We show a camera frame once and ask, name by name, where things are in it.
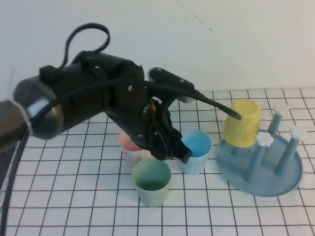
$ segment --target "yellow cup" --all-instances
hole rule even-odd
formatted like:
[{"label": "yellow cup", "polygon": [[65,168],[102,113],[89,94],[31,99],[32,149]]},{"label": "yellow cup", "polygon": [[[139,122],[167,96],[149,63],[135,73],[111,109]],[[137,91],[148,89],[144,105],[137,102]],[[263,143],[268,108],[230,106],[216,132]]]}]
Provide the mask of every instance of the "yellow cup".
[{"label": "yellow cup", "polygon": [[240,99],[232,104],[232,109],[240,113],[242,119],[228,116],[224,124],[223,138],[239,148],[254,145],[255,136],[259,132],[260,106],[252,100]]}]

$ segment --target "table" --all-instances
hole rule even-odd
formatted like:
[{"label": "table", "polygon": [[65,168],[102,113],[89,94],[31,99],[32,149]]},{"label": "table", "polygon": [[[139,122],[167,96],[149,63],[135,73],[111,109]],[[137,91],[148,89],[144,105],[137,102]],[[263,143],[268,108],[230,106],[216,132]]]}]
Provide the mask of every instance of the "table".
[{"label": "table", "polygon": [[170,106],[174,127],[201,129],[213,141],[204,173],[182,174],[167,163],[172,180],[167,200],[149,208],[138,198],[122,159],[120,128],[106,114],[48,141],[29,138],[16,176],[8,236],[313,236],[315,232],[315,88],[205,92],[231,105],[250,98],[261,106],[267,129],[275,102],[287,103],[279,134],[290,138],[294,125],[309,136],[298,147],[304,175],[291,193],[259,198],[240,192],[220,173],[216,147],[226,114],[193,101]]}]

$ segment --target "blue cup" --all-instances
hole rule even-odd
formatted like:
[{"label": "blue cup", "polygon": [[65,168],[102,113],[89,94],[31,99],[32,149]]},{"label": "blue cup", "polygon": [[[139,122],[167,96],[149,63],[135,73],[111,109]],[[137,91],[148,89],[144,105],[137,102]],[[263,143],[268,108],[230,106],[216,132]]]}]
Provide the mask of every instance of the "blue cup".
[{"label": "blue cup", "polygon": [[192,151],[192,157],[186,164],[179,161],[179,166],[185,174],[197,175],[203,172],[206,166],[212,149],[211,139],[201,130],[186,131],[182,135],[182,141]]}]

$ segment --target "plastic cup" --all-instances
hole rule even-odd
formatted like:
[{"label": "plastic cup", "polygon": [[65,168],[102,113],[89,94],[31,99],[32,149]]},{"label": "plastic cup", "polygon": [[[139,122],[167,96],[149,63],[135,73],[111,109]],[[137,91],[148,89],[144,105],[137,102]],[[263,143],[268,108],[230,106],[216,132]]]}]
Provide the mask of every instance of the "plastic cup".
[{"label": "plastic cup", "polygon": [[160,206],[169,189],[171,170],[155,158],[138,162],[132,170],[132,179],[141,201],[149,207]]},{"label": "plastic cup", "polygon": [[185,174],[197,175],[203,172],[206,166],[212,148],[211,139],[200,130],[190,130],[182,135],[182,141],[192,151],[192,157],[186,164],[179,161],[179,166]]},{"label": "plastic cup", "polygon": [[149,151],[140,148],[125,132],[120,133],[119,143],[122,148],[123,158],[126,160],[127,165],[131,170],[139,161],[151,157]]},{"label": "plastic cup", "polygon": [[249,99],[240,99],[232,104],[232,109],[241,114],[237,120],[231,116],[226,118],[223,138],[229,144],[248,148],[256,143],[255,137],[259,132],[260,106]]}]

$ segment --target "white wall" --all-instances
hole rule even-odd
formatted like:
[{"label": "white wall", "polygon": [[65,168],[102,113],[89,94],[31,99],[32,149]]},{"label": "white wall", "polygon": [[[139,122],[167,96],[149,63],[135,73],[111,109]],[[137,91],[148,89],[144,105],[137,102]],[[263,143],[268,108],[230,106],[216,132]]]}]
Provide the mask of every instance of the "white wall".
[{"label": "white wall", "polygon": [[[13,68],[16,84],[58,66],[65,39],[87,22],[110,29],[106,53],[146,70],[166,65],[200,90],[315,86],[313,0],[6,0],[0,94]],[[103,40],[93,30],[79,34],[70,58]]]}]

